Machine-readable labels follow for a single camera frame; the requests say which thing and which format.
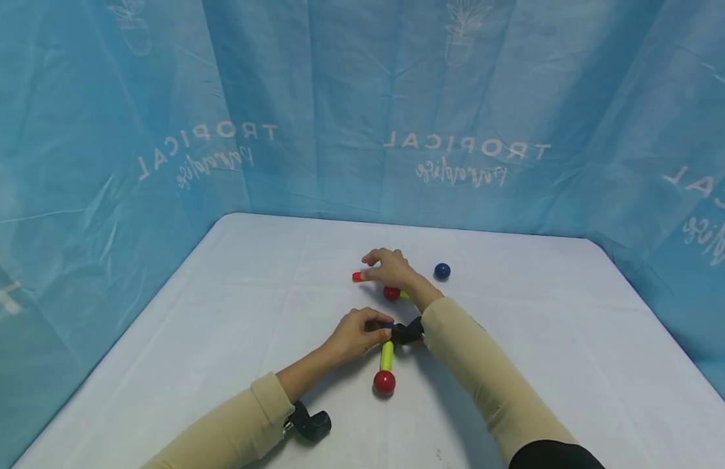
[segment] yellow stick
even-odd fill
[[[383,342],[380,349],[380,369],[383,371],[391,371],[393,366],[393,342]]]

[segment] red ball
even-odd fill
[[[401,295],[401,290],[399,290],[398,288],[383,287],[383,296],[385,296],[386,299],[389,301],[398,300],[400,295]]]
[[[373,389],[381,396],[388,397],[396,389],[396,378],[391,371],[381,370],[375,374]]]

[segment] blue curtain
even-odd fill
[[[589,238],[725,399],[725,0],[0,0],[0,468],[230,212]]]

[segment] white tablecloth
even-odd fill
[[[448,263],[442,290],[606,468],[725,468],[724,402],[591,242],[253,214],[214,226],[16,468],[139,468],[321,344],[352,307],[412,320],[410,302],[351,282],[380,246],[421,272]],[[257,467],[500,467],[473,404],[425,347],[398,352],[387,401],[371,392],[377,360],[303,399],[331,414],[326,439],[312,448],[292,435]]]

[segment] beige sleeve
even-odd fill
[[[237,469],[263,458],[283,436],[294,406],[270,373],[180,433],[143,469]]]
[[[472,396],[506,464],[536,440],[575,444],[511,359],[454,300],[433,302],[422,326],[427,348]]]

